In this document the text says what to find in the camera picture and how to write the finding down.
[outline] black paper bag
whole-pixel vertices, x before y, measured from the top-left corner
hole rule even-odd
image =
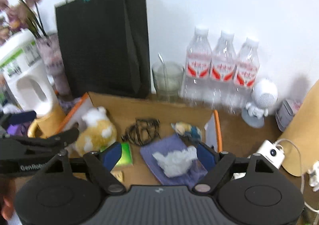
[[[146,0],[75,0],[55,13],[74,97],[88,91],[135,98],[150,93]]]

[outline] vase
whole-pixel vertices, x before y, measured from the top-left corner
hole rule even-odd
[[[55,89],[60,95],[69,95],[71,91],[64,71],[58,34],[51,33],[47,37],[41,37],[36,40],[36,44],[47,74],[53,77]]]

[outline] gray base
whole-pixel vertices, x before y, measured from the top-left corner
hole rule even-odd
[[[258,119],[256,116],[249,116],[248,111],[245,108],[241,111],[241,117],[249,126],[253,128],[261,128],[265,124],[264,117]]]
[[[138,186],[127,194],[108,197],[82,225],[235,225],[208,196],[186,186]]]

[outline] wall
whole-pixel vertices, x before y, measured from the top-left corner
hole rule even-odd
[[[40,4],[46,30],[56,28],[53,5],[61,1]],[[280,99],[302,99],[318,79],[319,0],[147,0],[147,13],[151,64],[158,52],[184,64],[194,25],[204,23],[212,47],[221,29],[235,33],[237,52],[247,36],[258,39],[258,77],[273,80]]]

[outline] red and white label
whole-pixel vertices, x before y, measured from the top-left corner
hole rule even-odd
[[[247,63],[239,63],[237,65],[234,83],[240,86],[252,87],[254,85],[258,69],[259,68]]]
[[[214,60],[212,62],[212,69],[210,76],[214,80],[229,82],[232,80],[232,76],[234,75],[235,71],[235,63],[229,63],[224,61],[217,61]]]
[[[188,53],[186,59],[186,74],[193,78],[207,78],[210,65],[210,55]]]

